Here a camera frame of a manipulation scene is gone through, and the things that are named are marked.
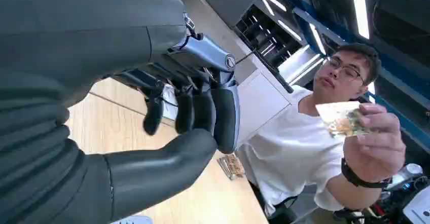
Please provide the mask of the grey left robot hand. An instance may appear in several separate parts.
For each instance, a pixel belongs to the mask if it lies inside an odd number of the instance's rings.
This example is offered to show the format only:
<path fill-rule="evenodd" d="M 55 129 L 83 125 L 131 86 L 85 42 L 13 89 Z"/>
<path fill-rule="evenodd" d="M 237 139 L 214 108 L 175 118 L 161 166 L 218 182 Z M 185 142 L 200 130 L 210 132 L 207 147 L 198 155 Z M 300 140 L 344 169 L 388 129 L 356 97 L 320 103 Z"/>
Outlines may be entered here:
<path fill-rule="evenodd" d="M 112 223 L 189 188 L 237 149 L 234 66 L 181 0 L 1 0 L 1 223 Z M 84 153 L 69 107 L 108 77 L 143 92 L 149 135 L 172 85 L 177 137 Z"/>

